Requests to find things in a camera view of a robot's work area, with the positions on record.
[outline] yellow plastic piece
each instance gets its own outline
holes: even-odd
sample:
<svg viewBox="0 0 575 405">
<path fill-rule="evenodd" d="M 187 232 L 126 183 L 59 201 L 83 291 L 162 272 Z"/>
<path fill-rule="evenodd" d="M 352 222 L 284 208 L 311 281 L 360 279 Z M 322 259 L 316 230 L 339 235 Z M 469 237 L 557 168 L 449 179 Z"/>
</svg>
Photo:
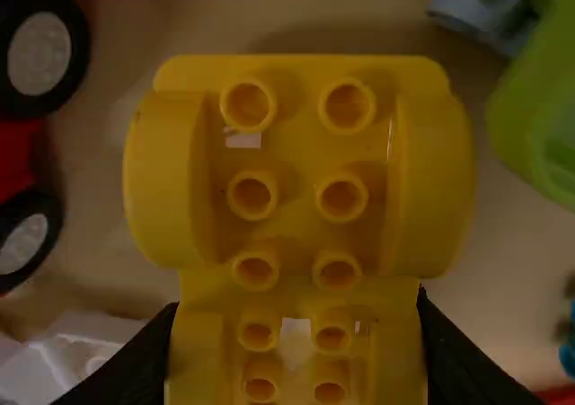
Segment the yellow plastic piece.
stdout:
<svg viewBox="0 0 575 405">
<path fill-rule="evenodd" d="M 250 403 L 273 403 L 280 396 L 281 362 L 255 357 L 243 368 L 243 393 Z"/>
<path fill-rule="evenodd" d="M 355 335 L 355 322 L 343 309 L 333 309 L 312 316 L 312 342 L 325 354 L 341 354 L 348 350 Z"/>
<path fill-rule="evenodd" d="M 312 379 L 314 399 L 326 405 L 344 402 L 349 397 L 349 363 L 317 359 Z"/>
<path fill-rule="evenodd" d="M 315 189 L 315 204 L 322 216 L 333 223 L 348 223 L 366 210 L 369 191 L 352 172 L 331 173 Z"/>
<path fill-rule="evenodd" d="M 356 286 L 363 275 L 361 263 L 340 250 L 322 250 L 312 267 L 315 284 L 324 290 L 347 290 Z"/>
<path fill-rule="evenodd" d="M 220 110 L 227 125 L 244 133 L 266 129 L 276 117 L 278 101 L 262 80 L 247 77 L 229 84 L 220 95 Z"/>
<path fill-rule="evenodd" d="M 142 251 L 180 271 L 171 405 L 424 403 L 420 279 L 452 264 L 473 204 L 438 65 L 177 57 L 132 123 L 124 190 Z M 286 319 L 309 320 L 304 345 Z"/>
<path fill-rule="evenodd" d="M 279 342 L 281 315 L 267 308 L 246 308 L 240 316 L 237 338 L 245 349 L 270 351 Z"/>
<path fill-rule="evenodd" d="M 243 170 L 227 186 L 227 204 L 247 221 L 261 221 L 278 206 L 278 183 L 273 173 Z"/>
</svg>

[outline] wheel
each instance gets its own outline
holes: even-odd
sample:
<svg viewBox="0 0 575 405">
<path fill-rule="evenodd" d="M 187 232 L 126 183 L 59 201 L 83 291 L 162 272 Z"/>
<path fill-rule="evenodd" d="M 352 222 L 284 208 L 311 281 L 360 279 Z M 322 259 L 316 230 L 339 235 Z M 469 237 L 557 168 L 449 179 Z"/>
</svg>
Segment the wheel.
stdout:
<svg viewBox="0 0 575 405">
<path fill-rule="evenodd" d="M 0 0 L 0 111 L 37 118 L 59 109 L 84 78 L 90 33 L 74 0 Z"/>
<path fill-rule="evenodd" d="M 35 189 L 0 206 L 0 295 L 28 279 L 46 259 L 62 224 L 58 200 Z"/>
</svg>

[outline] beige floor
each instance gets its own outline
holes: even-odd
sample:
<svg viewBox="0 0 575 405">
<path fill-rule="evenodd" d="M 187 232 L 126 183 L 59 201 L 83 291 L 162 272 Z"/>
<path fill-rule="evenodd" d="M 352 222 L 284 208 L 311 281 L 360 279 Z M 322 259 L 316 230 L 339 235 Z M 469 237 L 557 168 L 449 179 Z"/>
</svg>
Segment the beige floor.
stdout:
<svg viewBox="0 0 575 405">
<path fill-rule="evenodd" d="M 177 278 L 137 251 L 122 213 L 121 155 L 130 115 L 156 68 L 179 53 L 421 53 L 441 62 L 473 118 L 479 190 L 457 267 L 432 299 L 510 374 L 562 381 L 556 324 L 572 272 L 575 216 L 505 170 L 487 146 L 484 101 L 505 68 L 490 51 L 436 29 L 427 0 L 95 0 L 94 52 L 81 92 L 50 121 L 66 228 L 35 280 L 0 302 L 31 331 L 64 308 L 152 316 Z"/>
</svg>

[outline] red toy car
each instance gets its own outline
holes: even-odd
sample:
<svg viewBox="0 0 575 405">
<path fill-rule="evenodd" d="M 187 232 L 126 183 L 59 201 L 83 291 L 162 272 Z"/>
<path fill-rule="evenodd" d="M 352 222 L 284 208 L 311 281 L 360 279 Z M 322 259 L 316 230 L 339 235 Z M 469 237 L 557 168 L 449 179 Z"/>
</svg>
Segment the red toy car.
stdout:
<svg viewBox="0 0 575 405">
<path fill-rule="evenodd" d="M 0 295 L 53 248 L 58 199 L 36 188 L 31 143 L 84 78 L 90 35 L 74 0 L 0 0 Z"/>
</svg>

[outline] lime green block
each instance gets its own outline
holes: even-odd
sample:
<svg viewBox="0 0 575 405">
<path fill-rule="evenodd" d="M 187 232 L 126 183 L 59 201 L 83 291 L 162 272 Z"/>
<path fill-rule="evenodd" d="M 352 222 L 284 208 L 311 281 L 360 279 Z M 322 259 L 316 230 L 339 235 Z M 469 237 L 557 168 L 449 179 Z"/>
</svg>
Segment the lime green block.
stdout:
<svg viewBox="0 0 575 405">
<path fill-rule="evenodd" d="M 514 171 L 575 210 L 575 0 L 550 0 L 491 97 L 492 144 Z"/>
</svg>

